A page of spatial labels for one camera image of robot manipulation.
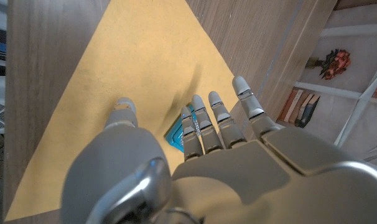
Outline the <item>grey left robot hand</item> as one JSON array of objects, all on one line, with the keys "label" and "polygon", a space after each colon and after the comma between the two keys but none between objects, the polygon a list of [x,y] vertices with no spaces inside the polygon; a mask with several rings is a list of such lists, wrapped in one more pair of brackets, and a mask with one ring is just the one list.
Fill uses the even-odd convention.
[{"label": "grey left robot hand", "polygon": [[246,80],[233,88],[256,139],[218,93],[181,111],[184,161],[165,154],[120,98],[68,170],[62,223],[377,223],[377,170],[301,129],[278,126]]}]

